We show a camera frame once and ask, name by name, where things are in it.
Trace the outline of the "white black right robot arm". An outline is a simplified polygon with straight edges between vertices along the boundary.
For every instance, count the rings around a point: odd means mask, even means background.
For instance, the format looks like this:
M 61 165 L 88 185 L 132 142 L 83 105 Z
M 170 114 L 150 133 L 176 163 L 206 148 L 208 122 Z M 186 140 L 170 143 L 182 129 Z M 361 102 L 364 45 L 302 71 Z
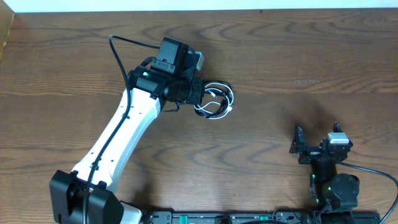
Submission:
M 358 206 L 359 179 L 337 173 L 336 165 L 348 158 L 353 143 L 337 122 L 333 131 L 318 146 L 308 146 L 303 129 L 296 125 L 289 152 L 298 155 L 298 163 L 312 168 L 310 191 L 313 198 L 331 210 L 349 210 Z

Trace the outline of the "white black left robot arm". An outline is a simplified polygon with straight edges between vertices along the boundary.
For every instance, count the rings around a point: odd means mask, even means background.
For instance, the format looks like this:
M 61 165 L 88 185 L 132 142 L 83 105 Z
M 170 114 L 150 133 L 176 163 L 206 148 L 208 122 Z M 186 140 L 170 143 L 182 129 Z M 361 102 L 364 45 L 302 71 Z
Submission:
M 115 196 L 140 138 L 166 102 L 198 105 L 204 95 L 204 56 L 183 42 L 163 38 L 158 54 L 122 71 L 126 89 L 89 153 L 71 172 L 56 171 L 50 196 L 56 223 L 140 223 L 143 212 Z

